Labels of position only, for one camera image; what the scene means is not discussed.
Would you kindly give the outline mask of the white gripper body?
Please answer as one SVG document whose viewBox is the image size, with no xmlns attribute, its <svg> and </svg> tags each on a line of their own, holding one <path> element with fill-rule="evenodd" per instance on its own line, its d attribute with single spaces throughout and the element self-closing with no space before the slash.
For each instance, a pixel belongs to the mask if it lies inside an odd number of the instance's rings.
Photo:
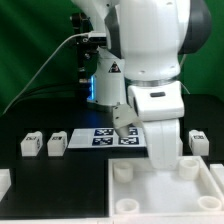
<svg viewBox="0 0 224 224">
<path fill-rule="evenodd" d="M 180 152 L 184 104 L 179 81 L 157 87 L 128 87 L 129 104 L 140 120 L 153 168 L 172 170 Z"/>
</svg>

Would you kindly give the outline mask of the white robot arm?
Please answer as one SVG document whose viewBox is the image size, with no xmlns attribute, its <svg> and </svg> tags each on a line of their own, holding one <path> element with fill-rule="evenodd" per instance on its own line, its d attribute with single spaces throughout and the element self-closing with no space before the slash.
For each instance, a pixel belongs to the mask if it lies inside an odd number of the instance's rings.
<svg viewBox="0 0 224 224">
<path fill-rule="evenodd" d="M 143 129 L 151 165 L 173 169 L 181 155 L 184 116 L 180 54 L 198 51 L 211 33 L 205 0 L 71 0 L 100 35 L 92 102 L 113 109 L 113 126 L 125 137 Z"/>
</svg>

